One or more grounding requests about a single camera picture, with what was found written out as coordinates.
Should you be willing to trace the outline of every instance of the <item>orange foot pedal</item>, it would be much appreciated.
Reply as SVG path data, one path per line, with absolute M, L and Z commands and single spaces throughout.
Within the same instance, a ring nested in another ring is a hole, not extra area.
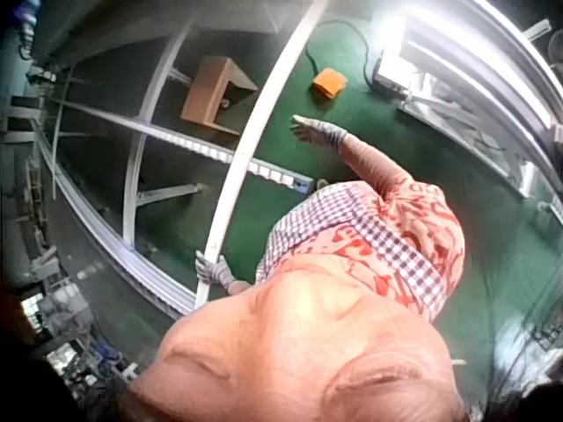
M 340 91 L 346 88 L 347 79 L 334 69 L 326 68 L 320 72 L 313 86 L 326 95 L 329 99 L 334 99 Z

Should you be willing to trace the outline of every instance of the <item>woman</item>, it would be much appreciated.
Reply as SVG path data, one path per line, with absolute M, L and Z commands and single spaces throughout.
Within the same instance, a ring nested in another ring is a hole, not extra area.
M 292 121 L 299 141 L 333 149 L 364 181 L 281 219 L 255 286 L 198 253 L 200 280 L 230 297 L 177 322 L 132 390 L 174 420 L 462 420 L 431 325 L 464 262 L 442 191 L 340 127 Z

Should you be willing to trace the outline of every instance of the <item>black cable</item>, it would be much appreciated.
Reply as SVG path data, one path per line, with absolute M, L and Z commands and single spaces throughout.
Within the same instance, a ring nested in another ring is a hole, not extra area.
M 315 31 L 317 31 L 317 29 L 321 26 L 334 25 L 334 24 L 341 24 L 341 25 L 347 26 L 348 28 L 353 30 L 362 39 L 363 45 L 366 47 L 365 62 L 363 64 L 363 79 L 364 79 L 366 85 L 368 85 L 369 88 L 371 88 L 372 90 L 375 90 L 375 87 L 374 87 L 373 83 L 371 82 L 371 78 L 369 77 L 369 74 L 368 74 L 370 48 L 369 48 L 369 43 L 366 40 L 366 37 L 363 35 L 362 31 L 360 31 L 357 28 L 357 26 L 355 26 L 355 25 L 353 25 L 353 24 L 351 24 L 351 23 L 349 23 L 345 20 L 339 20 L 339 19 L 326 20 L 325 22 L 321 22 L 320 24 L 317 25 L 317 27 L 315 28 Z M 315 74 L 315 76 L 317 76 L 318 73 L 319 73 L 318 65 L 317 65 L 317 62 L 315 62 L 315 59 L 313 59 L 313 57 L 312 57 L 312 55 L 309 51 L 309 43 L 310 43 L 310 41 L 307 41 L 307 46 L 305 48 L 305 56 L 307 57 L 307 59 L 311 63 L 311 67 L 313 68 L 313 73 Z

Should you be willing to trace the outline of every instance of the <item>hand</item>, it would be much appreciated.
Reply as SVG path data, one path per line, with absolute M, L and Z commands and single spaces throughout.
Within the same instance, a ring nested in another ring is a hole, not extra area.
M 346 130 L 332 123 L 296 115 L 291 118 L 291 132 L 298 141 L 331 148 L 338 153 L 348 134 Z
M 202 283 L 221 285 L 226 290 L 229 289 L 233 281 L 236 281 L 223 255 L 219 258 L 219 262 L 213 264 L 207 261 L 201 252 L 196 251 L 195 271 L 197 272 L 198 280 Z

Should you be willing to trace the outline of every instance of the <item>glove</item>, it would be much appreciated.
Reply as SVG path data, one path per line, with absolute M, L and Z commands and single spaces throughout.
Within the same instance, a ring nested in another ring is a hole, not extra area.
M 202 283 L 221 285 L 227 291 L 229 291 L 229 286 L 233 281 L 237 280 L 230 272 L 229 264 L 227 264 L 223 255 L 219 258 L 219 262 L 213 264 L 207 261 L 201 252 L 196 251 L 195 271 L 198 280 Z
M 291 118 L 291 132 L 298 141 L 327 147 L 338 153 L 340 145 L 348 135 L 346 130 L 332 123 L 295 115 Z

